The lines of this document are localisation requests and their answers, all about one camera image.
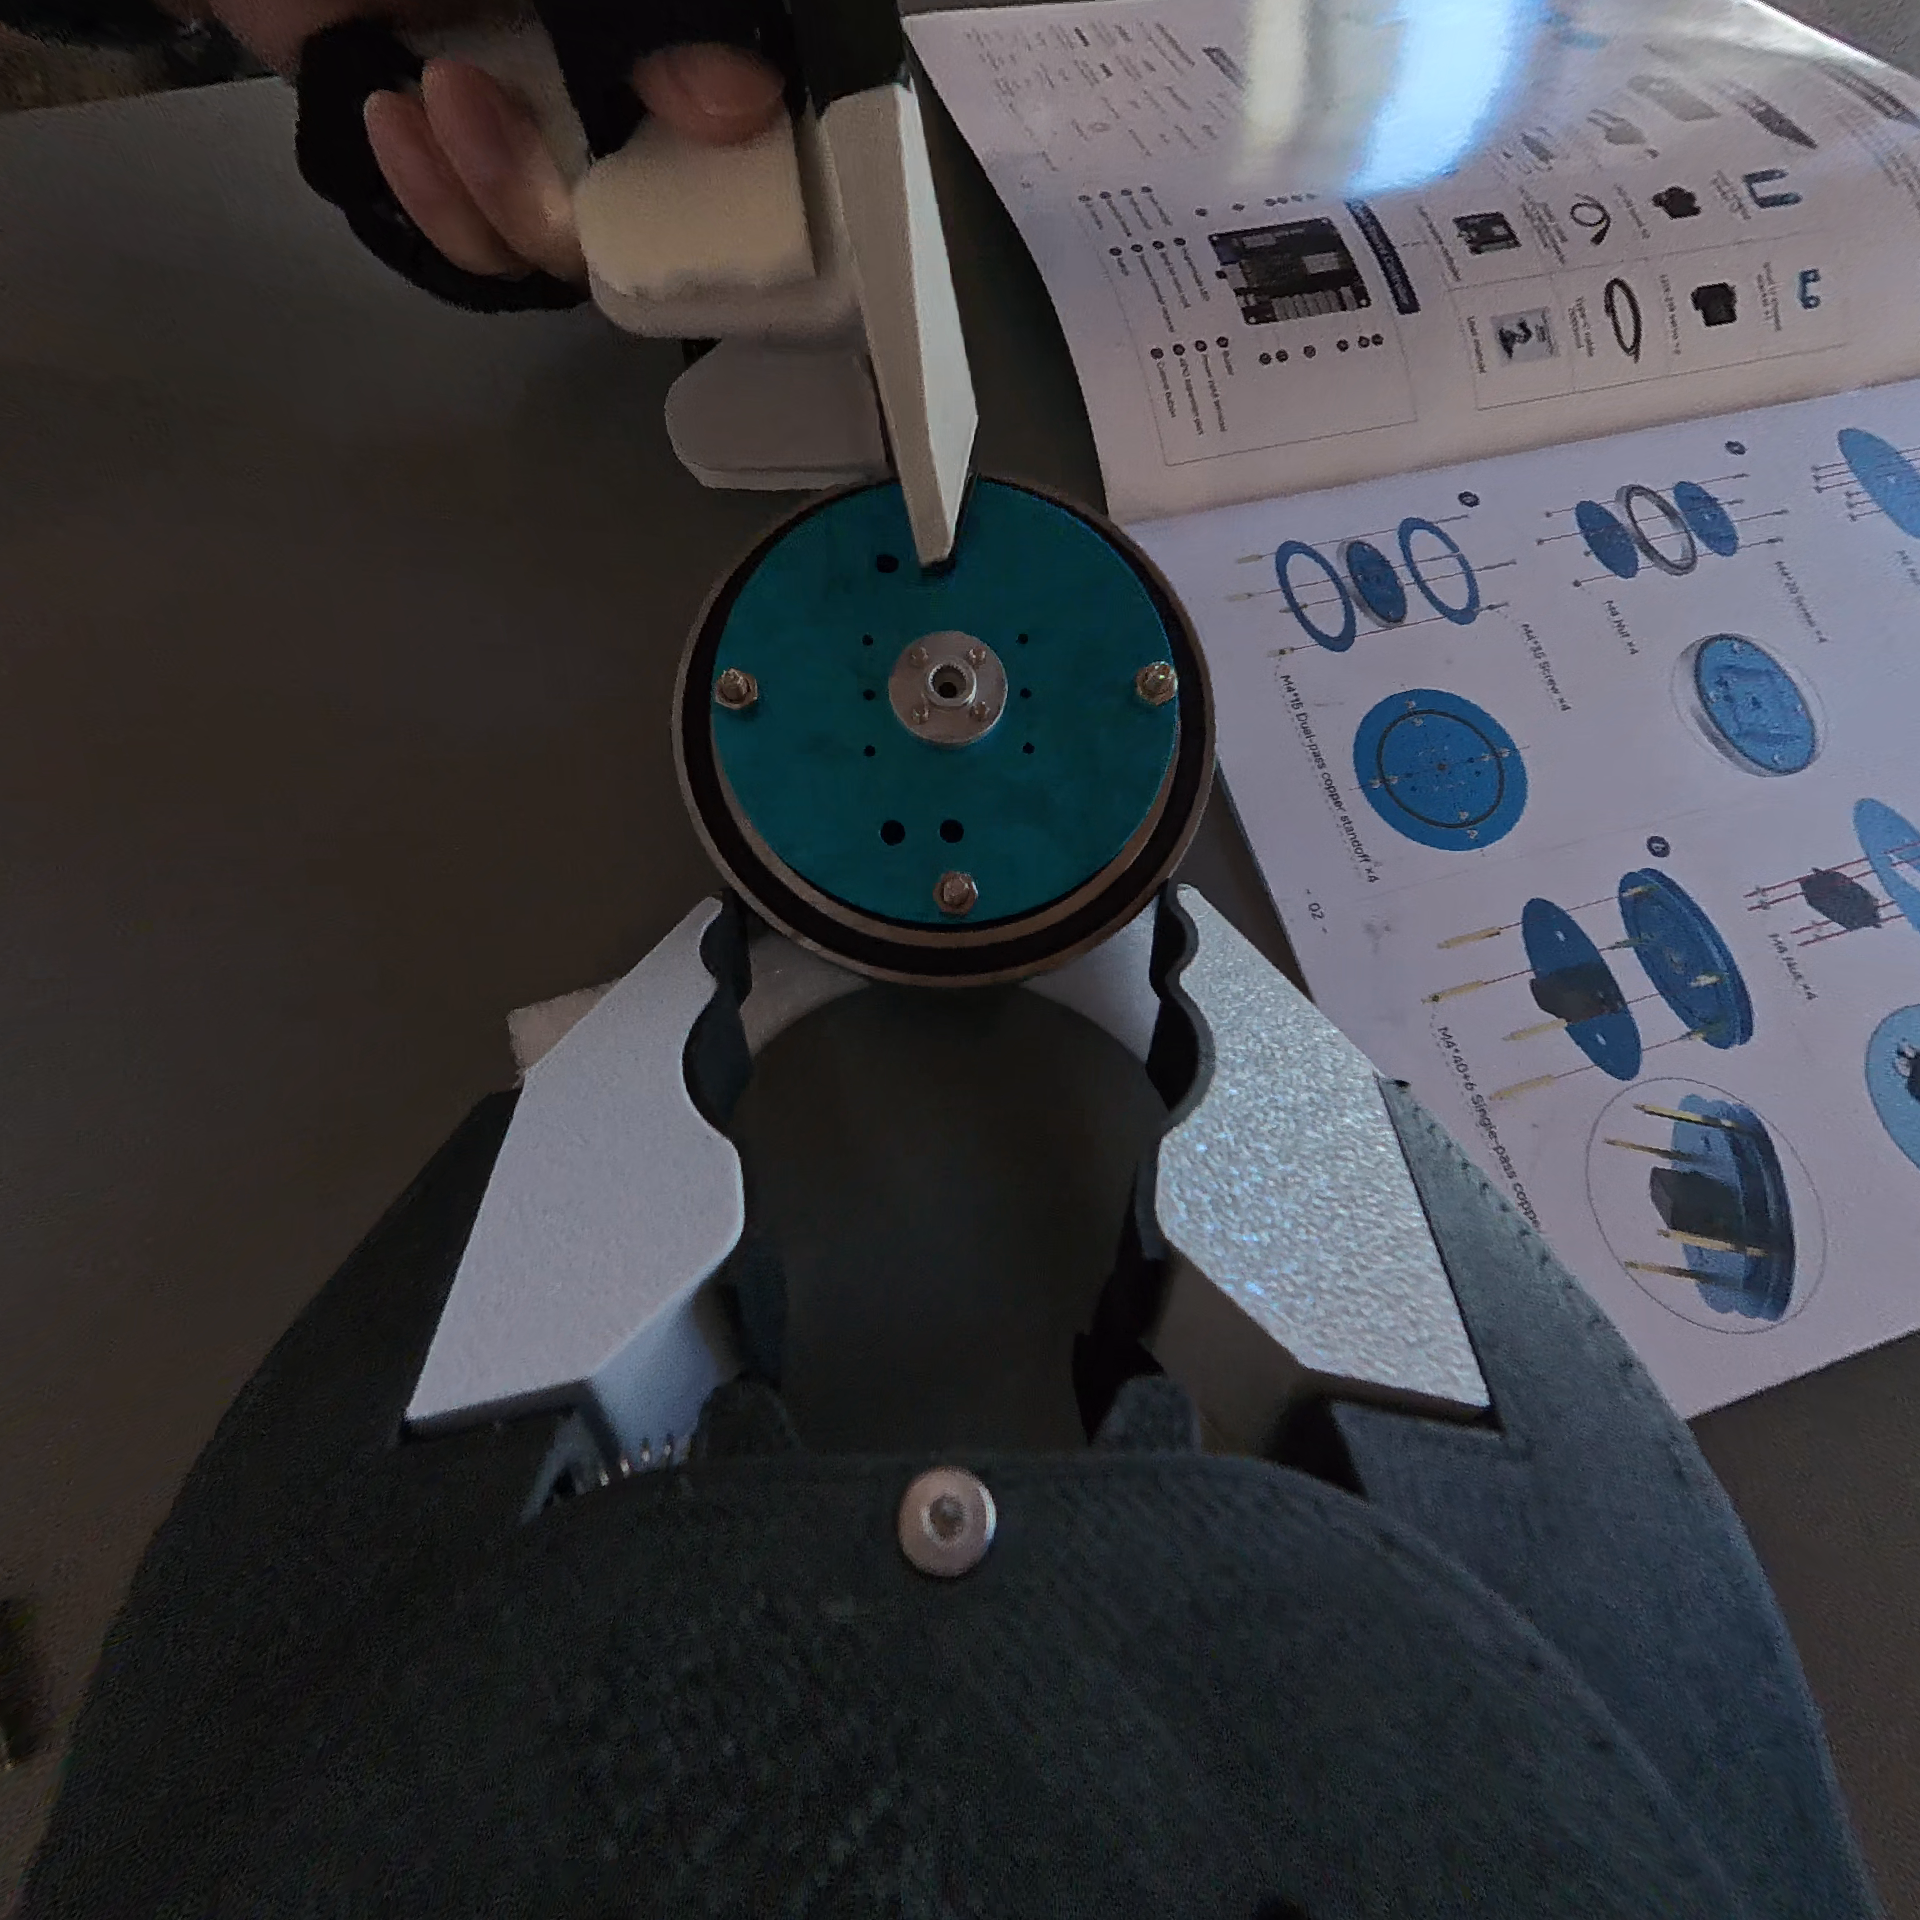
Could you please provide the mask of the dark grey desk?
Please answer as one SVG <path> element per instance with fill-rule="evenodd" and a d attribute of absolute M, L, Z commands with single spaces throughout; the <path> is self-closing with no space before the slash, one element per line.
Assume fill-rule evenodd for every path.
<path fill-rule="evenodd" d="M 483 1097 L 507 1013 L 632 966 L 711 887 L 664 703 L 774 497 L 664 449 L 673 348 L 477 321 L 380 270 L 295 170 L 289 97 L 5 115 L 5 1604 L 35 1749 L 5 1770 L 5 1916 L 64 1737 L 181 1477 L 302 1307 Z M 777 1045 L 747 1115 L 821 1198 L 907 1199 L 929 1348 L 877 1275 L 800 1322 L 870 1430 L 1079 1438 L 1143 1073 L 1047 1007 L 936 1086 L 879 1018 Z M 1915 1340 L 1696 1438 L 1780 1595 L 1887 1916 L 1915 1916 Z"/>

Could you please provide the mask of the person's left hand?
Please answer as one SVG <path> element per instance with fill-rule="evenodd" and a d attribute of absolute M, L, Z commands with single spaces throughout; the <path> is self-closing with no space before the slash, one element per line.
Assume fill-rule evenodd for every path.
<path fill-rule="evenodd" d="M 640 57 L 629 83 L 648 116 L 712 147 L 757 138 L 783 108 L 783 73 L 723 43 Z M 561 170 L 529 108 L 487 70 L 431 59 L 416 90 L 369 93 L 363 125 L 397 205 L 452 268 L 585 283 Z"/>

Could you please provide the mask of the round teal turntable disc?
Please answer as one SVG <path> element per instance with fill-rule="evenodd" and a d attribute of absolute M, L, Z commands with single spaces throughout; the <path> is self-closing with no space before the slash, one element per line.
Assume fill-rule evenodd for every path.
<path fill-rule="evenodd" d="M 940 567 L 893 483 L 759 540 L 687 638 L 673 745 L 711 860 L 771 927 L 870 979 L 983 987 L 1147 905 L 1208 798 L 1215 714 L 1143 549 L 977 476 Z"/>

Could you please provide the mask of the open instruction booklet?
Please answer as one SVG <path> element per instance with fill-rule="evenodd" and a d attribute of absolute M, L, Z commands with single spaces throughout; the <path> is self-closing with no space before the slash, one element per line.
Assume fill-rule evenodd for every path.
<path fill-rule="evenodd" d="M 1320 1007 L 1679 1413 L 1913 1333 L 1915 75 L 1768 4 L 907 35 Z"/>

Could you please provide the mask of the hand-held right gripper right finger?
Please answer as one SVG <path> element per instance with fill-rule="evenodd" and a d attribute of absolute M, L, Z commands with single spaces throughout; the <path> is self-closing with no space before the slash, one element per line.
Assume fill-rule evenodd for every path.
<path fill-rule="evenodd" d="M 1095 1305 L 1095 1419 L 1167 1377 L 1204 1426 L 1358 1402 L 1491 1415 L 1371 1063 L 1191 885 L 1153 913 L 1143 1153 Z"/>

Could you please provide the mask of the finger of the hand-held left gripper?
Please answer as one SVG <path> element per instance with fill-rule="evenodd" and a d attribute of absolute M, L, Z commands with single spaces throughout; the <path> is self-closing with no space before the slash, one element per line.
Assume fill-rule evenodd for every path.
<path fill-rule="evenodd" d="M 680 467 L 708 489 L 814 491 L 893 478 L 865 329 L 696 338 L 662 401 Z"/>
<path fill-rule="evenodd" d="M 912 81 L 830 103 L 822 138 L 907 527 L 936 570 L 953 558 L 977 413 Z"/>

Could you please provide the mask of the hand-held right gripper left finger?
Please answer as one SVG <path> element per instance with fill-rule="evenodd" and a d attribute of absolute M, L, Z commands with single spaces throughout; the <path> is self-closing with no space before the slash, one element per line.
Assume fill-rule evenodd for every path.
<path fill-rule="evenodd" d="M 624 979 L 509 1014 L 519 1099 L 414 1430 L 576 1407 L 600 1433 L 691 1433 L 719 1382 L 779 1380 L 783 1271 L 728 1139 L 749 993 L 747 923 L 719 897 Z"/>

